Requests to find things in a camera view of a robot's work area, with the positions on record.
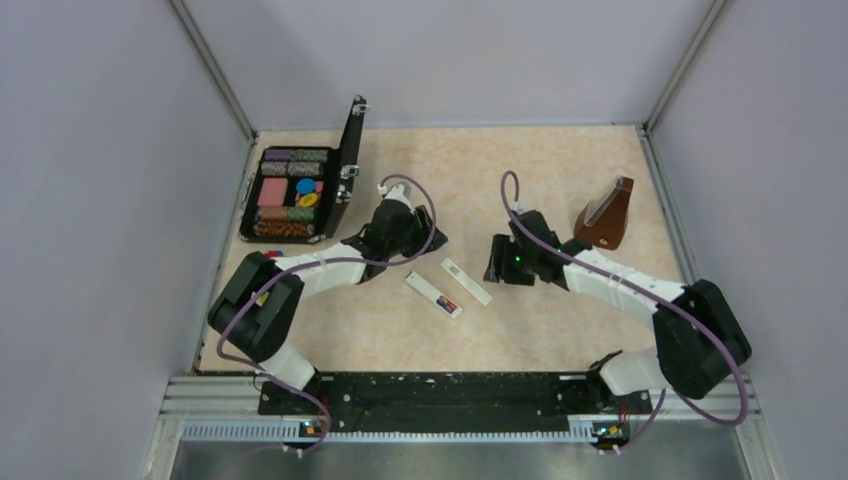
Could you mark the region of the white remote battery cover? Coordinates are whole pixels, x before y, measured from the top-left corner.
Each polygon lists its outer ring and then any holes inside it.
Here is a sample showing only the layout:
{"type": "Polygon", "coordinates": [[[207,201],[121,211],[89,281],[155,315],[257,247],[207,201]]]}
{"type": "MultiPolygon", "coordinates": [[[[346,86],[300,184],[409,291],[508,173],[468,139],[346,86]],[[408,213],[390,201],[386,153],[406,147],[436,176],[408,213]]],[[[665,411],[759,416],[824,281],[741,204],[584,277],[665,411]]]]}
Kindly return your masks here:
{"type": "Polygon", "coordinates": [[[440,266],[481,305],[488,306],[492,302],[492,295],[451,258],[445,258],[440,266]]]}

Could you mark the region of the white black remote control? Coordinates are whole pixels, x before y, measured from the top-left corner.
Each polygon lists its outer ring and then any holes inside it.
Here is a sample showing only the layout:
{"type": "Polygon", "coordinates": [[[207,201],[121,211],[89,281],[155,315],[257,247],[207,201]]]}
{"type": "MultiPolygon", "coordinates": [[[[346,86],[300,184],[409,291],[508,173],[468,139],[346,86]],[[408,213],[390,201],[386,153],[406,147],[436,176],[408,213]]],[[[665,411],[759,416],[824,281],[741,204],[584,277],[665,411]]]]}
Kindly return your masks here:
{"type": "Polygon", "coordinates": [[[417,272],[410,272],[405,277],[405,283],[419,295],[427,299],[431,304],[435,305],[440,311],[448,315],[450,318],[456,319],[463,312],[463,309],[456,302],[454,302],[451,298],[445,295],[441,290],[436,288],[433,284],[431,284],[417,272]],[[457,311],[453,314],[450,314],[446,311],[444,307],[438,305],[436,301],[440,296],[444,296],[448,301],[455,303],[458,306],[457,311]]]}

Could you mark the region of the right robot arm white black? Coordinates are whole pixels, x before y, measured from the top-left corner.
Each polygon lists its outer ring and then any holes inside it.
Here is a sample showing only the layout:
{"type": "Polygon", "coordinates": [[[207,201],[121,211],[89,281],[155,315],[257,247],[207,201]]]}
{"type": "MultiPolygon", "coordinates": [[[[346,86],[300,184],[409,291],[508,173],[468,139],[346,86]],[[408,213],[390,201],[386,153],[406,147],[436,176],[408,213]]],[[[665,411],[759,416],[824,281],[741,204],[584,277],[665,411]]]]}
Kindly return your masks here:
{"type": "Polygon", "coordinates": [[[562,242],[536,210],[515,215],[508,226],[509,233],[492,238],[485,281],[553,284],[618,309],[654,335],[654,346],[611,353],[589,368],[586,397],[594,409],[612,412],[628,394],[649,389],[702,399],[750,359],[751,345],[716,284],[658,279],[583,240],[562,242]]]}

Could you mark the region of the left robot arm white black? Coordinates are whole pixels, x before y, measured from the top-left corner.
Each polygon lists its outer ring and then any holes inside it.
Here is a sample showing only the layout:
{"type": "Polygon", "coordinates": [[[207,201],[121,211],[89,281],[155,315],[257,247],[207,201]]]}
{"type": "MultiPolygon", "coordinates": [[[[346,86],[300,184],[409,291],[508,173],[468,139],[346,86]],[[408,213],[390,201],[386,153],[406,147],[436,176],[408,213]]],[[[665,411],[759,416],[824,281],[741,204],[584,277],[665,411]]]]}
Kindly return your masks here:
{"type": "Polygon", "coordinates": [[[207,314],[207,323],[250,362],[285,383],[283,401],[297,413],[319,404],[318,370],[288,339],[301,301],[363,284],[400,256],[404,261],[448,242],[425,206],[382,201],[359,232],[330,248],[291,257],[248,254],[207,314]]]}

